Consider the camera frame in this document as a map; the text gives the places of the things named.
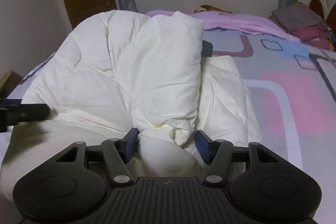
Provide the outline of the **white puffer jacket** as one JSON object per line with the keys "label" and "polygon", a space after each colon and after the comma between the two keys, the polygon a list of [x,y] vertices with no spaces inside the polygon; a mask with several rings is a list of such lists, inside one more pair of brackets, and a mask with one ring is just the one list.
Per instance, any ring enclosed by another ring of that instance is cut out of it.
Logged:
{"label": "white puffer jacket", "polygon": [[230,56],[202,57],[206,22],[181,12],[110,11],[80,23],[23,95],[52,118],[15,126],[1,192],[76,141],[140,132],[133,176],[194,176],[205,165],[193,132],[237,146],[261,141],[248,89]]}

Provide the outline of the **stack of folded clothes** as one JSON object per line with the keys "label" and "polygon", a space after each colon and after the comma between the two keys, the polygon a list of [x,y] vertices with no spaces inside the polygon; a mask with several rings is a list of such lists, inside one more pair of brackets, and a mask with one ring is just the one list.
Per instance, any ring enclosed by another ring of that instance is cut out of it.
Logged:
{"label": "stack of folded clothes", "polygon": [[273,10],[269,17],[288,34],[308,46],[333,51],[334,35],[327,23],[302,3]]}

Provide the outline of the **wooden bedside furniture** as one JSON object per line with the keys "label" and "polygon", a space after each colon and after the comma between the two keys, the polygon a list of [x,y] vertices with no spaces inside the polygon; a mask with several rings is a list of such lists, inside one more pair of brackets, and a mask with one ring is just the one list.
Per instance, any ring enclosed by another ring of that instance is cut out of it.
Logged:
{"label": "wooden bedside furniture", "polygon": [[10,69],[0,82],[0,97],[7,98],[8,95],[20,84],[23,77]]}

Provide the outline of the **patterned grey bed sheet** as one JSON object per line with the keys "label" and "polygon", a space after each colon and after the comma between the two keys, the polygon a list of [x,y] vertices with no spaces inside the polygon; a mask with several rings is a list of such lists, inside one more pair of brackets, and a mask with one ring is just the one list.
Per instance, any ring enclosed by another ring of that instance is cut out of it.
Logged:
{"label": "patterned grey bed sheet", "polygon": [[263,143],[321,186],[317,221],[335,223],[335,53],[266,34],[213,30],[204,38],[211,54],[234,58]]}

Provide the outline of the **pink blanket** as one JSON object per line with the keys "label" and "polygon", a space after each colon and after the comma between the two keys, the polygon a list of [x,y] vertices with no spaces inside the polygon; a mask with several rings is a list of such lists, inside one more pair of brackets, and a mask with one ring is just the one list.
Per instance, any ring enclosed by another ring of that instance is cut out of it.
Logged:
{"label": "pink blanket", "polygon": [[170,21],[169,26],[176,31],[184,31],[200,39],[203,31],[214,29],[241,31],[251,35],[272,35],[277,38],[300,43],[301,40],[288,34],[276,23],[259,16],[246,14],[230,14],[220,11],[202,11],[185,14],[180,11],[154,10],[146,13],[152,20]]}

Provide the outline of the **yellow patterned pillow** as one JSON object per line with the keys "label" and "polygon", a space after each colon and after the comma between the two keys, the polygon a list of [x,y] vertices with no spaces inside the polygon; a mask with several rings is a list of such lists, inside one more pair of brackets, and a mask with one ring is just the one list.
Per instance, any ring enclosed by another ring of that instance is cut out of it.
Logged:
{"label": "yellow patterned pillow", "polygon": [[237,14],[237,11],[231,11],[227,9],[221,9],[212,5],[200,5],[194,13],[199,13],[199,12],[205,12],[205,11],[217,11],[217,12],[223,12],[227,14]]}

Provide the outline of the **red and white headboard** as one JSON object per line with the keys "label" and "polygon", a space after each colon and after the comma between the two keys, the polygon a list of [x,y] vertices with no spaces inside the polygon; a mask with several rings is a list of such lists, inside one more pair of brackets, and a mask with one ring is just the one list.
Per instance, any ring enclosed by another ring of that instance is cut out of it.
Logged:
{"label": "red and white headboard", "polygon": [[319,15],[325,23],[335,31],[335,5],[328,8],[325,0],[311,0],[309,9]]}

